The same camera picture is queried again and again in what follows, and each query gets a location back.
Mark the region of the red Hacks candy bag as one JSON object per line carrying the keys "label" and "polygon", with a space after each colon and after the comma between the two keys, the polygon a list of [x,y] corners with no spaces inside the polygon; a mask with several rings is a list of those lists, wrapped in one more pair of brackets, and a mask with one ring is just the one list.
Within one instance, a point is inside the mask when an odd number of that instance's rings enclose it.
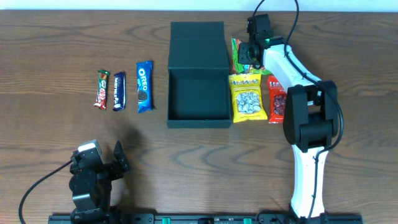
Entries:
{"label": "red Hacks candy bag", "polygon": [[271,75],[267,80],[270,99],[270,123],[282,123],[285,113],[285,102],[287,94],[278,81],[278,79]]}

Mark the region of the Dairy Milk chocolate bar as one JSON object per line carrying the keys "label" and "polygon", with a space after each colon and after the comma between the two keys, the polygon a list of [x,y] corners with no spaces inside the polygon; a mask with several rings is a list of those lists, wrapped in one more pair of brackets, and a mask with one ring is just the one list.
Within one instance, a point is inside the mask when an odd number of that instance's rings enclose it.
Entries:
{"label": "Dairy Milk chocolate bar", "polygon": [[123,110],[126,104],[126,73],[114,74],[113,111]]}

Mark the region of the green Haribo gummy bag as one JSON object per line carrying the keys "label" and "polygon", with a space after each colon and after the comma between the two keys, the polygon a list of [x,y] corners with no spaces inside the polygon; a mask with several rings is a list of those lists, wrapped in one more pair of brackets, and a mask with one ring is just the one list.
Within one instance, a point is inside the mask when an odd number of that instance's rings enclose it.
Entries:
{"label": "green Haribo gummy bag", "polygon": [[238,51],[239,51],[239,45],[241,43],[242,42],[239,39],[231,38],[234,71],[236,73],[253,73],[261,75],[270,75],[271,72],[266,70],[264,67],[261,67],[260,69],[255,69],[253,65],[246,65],[238,62]]}

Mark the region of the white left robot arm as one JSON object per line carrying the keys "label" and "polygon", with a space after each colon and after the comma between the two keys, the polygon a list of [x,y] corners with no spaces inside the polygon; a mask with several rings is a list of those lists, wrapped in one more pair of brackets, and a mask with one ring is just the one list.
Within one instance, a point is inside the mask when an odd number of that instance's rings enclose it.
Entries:
{"label": "white left robot arm", "polygon": [[110,205],[112,181],[124,177],[131,165],[119,141],[114,147],[114,160],[103,163],[97,140],[83,143],[73,152],[69,188],[76,208],[72,223],[120,223],[121,213]]}

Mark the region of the yellow Hacks candy bag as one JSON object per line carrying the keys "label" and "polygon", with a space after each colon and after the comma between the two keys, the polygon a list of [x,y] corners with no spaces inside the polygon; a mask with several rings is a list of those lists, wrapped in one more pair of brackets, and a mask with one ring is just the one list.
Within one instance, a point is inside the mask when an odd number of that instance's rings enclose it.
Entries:
{"label": "yellow Hacks candy bag", "polygon": [[261,74],[253,73],[229,76],[233,123],[268,119],[262,105],[261,78]]}

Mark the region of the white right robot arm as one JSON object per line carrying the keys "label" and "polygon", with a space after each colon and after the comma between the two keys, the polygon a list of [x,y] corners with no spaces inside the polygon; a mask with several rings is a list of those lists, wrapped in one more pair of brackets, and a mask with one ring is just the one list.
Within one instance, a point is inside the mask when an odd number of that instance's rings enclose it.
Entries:
{"label": "white right robot arm", "polygon": [[328,152],[341,139],[343,115],[333,81],[313,75],[281,36],[271,30],[249,32],[238,61],[273,74],[287,93],[283,130],[295,159],[294,192],[290,207],[299,220],[324,213],[323,173]]}

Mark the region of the blue Oreo cookie pack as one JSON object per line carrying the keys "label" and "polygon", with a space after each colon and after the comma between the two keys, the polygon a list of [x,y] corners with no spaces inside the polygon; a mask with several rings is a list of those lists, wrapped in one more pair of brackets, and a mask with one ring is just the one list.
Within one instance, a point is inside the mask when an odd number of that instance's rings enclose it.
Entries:
{"label": "blue Oreo cookie pack", "polygon": [[138,113],[152,110],[152,69],[151,60],[137,62],[137,100]]}

